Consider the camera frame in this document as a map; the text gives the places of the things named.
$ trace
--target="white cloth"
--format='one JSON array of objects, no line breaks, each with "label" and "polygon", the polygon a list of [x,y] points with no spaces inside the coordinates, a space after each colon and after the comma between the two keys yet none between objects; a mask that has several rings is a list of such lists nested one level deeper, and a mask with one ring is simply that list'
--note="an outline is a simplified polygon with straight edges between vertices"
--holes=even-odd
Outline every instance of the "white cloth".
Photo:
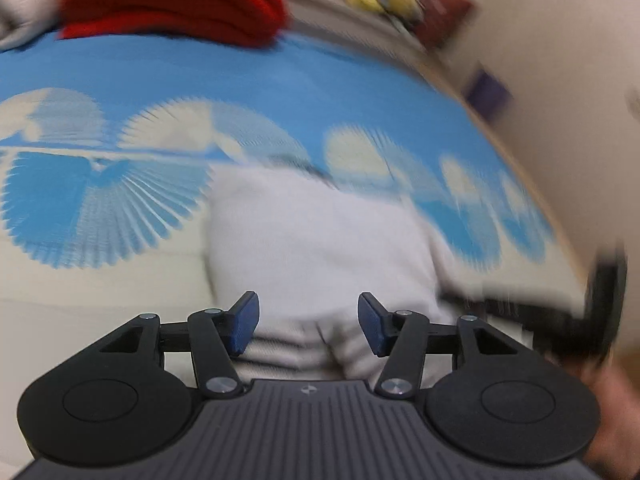
[{"label": "white cloth", "polygon": [[33,40],[58,20],[61,0],[0,0],[0,51]]},{"label": "white cloth", "polygon": [[254,290],[263,319],[354,319],[359,295],[372,292],[389,310],[450,320],[435,294],[452,280],[454,258],[412,205],[297,170],[229,166],[214,174],[209,209],[217,304]]}]

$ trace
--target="blue fabric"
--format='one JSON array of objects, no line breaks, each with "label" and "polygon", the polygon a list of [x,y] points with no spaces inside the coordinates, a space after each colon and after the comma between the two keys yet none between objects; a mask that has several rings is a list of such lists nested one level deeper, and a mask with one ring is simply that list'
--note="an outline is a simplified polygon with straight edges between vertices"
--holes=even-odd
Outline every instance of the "blue fabric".
[{"label": "blue fabric", "polygon": [[[215,161],[290,160],[344,189],[410,196],[478,269],[500,263],[498,226],[536,262],[552,237],[523,190],[525,208],[510,205],[504,179],[516,179],[457,102],[417,77],[301,36],[247,50],[161,36],[48,35],[0,54],[0,74],[0,148],[18,148],[2,218],[15,244],[53,267],[116,264],[156,246],[190,218]],[[30,96],[36,109],[12,119]],[[210,140],[196,134],[203,121]],[[386,173],[345,170],[341,161],[353,158],[345,139],[374,150]],[[27,147],[58,150],[19,151]],[[141,152],[156,158],[132,156]],[[471,196],[452,189],[447,164],[473,184]]]}]

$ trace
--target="ribbed black surface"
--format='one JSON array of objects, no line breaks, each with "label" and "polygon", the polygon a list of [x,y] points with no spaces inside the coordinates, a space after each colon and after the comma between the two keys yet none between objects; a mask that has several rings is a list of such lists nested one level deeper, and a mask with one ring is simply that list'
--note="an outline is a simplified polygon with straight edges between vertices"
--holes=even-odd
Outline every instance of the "ribbed black surface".
[{"label": "ribbed black surface", "polygon": [[141,462],[83,470],[37,460],[20,480],[594,480],[578,461],[500,469],[435,438],[408,402],[361,381],[255,381],[235,400],[208,402],[184,437]]}]

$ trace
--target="wooden edge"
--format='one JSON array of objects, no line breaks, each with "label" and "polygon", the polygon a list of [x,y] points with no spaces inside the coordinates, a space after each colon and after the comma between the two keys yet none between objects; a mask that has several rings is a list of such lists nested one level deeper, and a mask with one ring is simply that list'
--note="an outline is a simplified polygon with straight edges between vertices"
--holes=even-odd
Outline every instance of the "wooden edge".
[{"label": "wooden edge", "polygon": [[566,235],[566,232],[564,231],[562,225],[558,220],[558,217],[553,212],[553,209],[550,206],[549,202],[546,201],[546,199],[542,196],[538,188],[533,183],[533,179],[529,176],[529,173],[527,173],[524,168],[516,161],[514,156],[511,155],[511,152],[507,148],[507,146],[496,136],[494,131],[484,121],[484,119],[480,117],[475,112],[475,110],[471,108],[471,106],[469,106],[469,104],[462,98],[459,92],[457,92],[453,85],[445,78],[443,74],[444,69],[438,70],[433,66],[428,66],[426,63],[422,63],[418,71],[420,75],[427,82],[432,84],[437,90],[455,99],[465,108],[466,113],[469,115],[469,118],[471,118],[473,123],[492,144],[495,151],[498,152],[498,155],[502,157],[511,171],[513,171],[513,173],[518,177],[522,185],[529,193],[533,202],[535,202],[538,208],[540,208],[540,211],[544,213],[548,222],[551,224],[551,227],[554,229],[558,244],[562,248],[562,252],[566,255],[569,261],[569,265],[573,269],[576,278],[583,286],[586,286],[589,275],[588,270],[584,267],[583,263],[580,261],[580,258],[578,258],[577,254],[574,251],[574,248],[569,242],[569,238]]}]

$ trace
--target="white wall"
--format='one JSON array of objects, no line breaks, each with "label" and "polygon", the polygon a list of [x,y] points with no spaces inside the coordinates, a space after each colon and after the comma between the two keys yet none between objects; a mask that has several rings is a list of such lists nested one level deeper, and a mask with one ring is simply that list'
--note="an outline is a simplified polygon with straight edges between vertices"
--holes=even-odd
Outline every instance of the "white wall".
[{"label": "white wall", "polygon": [[444,53],[460,88],[481,63],[514,101],[497,135],[533,177],[590,265],[623,240],[629,256],[620,343],[640,343],[640,0],[476,0]]}]

